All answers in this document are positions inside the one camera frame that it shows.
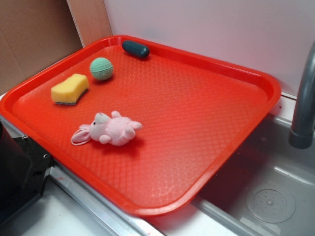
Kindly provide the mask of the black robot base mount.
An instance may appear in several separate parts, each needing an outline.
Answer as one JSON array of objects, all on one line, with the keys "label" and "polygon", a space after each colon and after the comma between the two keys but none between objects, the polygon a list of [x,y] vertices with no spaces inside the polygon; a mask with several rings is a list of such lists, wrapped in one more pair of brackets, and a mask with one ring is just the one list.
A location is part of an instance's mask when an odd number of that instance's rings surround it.
[{"label": "black robot base mount", "polygon": [[0,224],[38,201],[44,192],[51,154],[30,137],[13,138],[0,125]]}]

